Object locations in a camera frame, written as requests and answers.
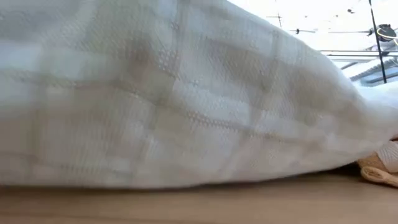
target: wood grain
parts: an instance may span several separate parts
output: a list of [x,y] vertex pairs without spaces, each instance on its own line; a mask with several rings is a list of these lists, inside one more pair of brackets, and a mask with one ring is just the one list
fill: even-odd
[[315,174],[156,192],[0,190],[0,223],[397,223],[398,190]]

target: towel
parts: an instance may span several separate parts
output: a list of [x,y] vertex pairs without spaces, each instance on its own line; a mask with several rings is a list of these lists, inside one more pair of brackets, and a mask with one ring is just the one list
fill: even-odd
[[389,142],[377,152],[358,160],[361,175],[368,181],[398,188],[398,144]]
[[228,1],[0,0],[0,184],[269,180],[395,134],[393,95]]

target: beige fabric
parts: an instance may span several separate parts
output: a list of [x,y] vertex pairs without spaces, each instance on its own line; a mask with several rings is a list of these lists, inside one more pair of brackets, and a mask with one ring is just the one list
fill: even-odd
[[378,153],[373,153],[367,158],[360,159],[358,164],[361,167],[361,175],[366,180],[398,187],[398,175],[388,171]]
[[0,0],[0,183],[184,187],[365,157],[398,103],[226,1]]

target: checkered fabric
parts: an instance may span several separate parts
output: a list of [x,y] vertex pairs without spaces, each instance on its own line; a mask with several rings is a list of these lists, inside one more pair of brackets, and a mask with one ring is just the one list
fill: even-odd
[[397,105],[227,1],[0,0],[0,184],[331,169],[397,134]]

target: white ceiling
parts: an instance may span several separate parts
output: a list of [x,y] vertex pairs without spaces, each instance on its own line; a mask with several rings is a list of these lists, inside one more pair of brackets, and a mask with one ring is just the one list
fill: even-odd
[[[285,30],[314,30],[296,35],[318,50],[362,50],[376,44],[366,34],[332,34],[330,32],[366,31],[373,27],[368,0],[229,0],[237,6],[268,20]],[[398,28],[397,0],[373,0],[378,24]]]

